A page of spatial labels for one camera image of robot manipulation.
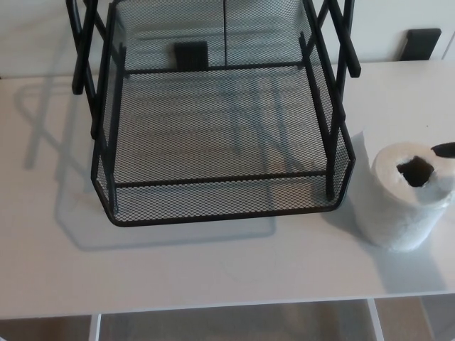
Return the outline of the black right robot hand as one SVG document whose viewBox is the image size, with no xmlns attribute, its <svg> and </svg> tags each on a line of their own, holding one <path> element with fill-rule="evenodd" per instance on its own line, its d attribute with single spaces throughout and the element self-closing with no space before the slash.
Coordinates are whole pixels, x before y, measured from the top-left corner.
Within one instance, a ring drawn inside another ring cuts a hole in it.
<svg viewBox="0 0 455 341">
<path fill-rule="evenodd" d="M 455 142 L 448 142 L 431 147 L 436 156 L 455 159 Z"/>
</svg>

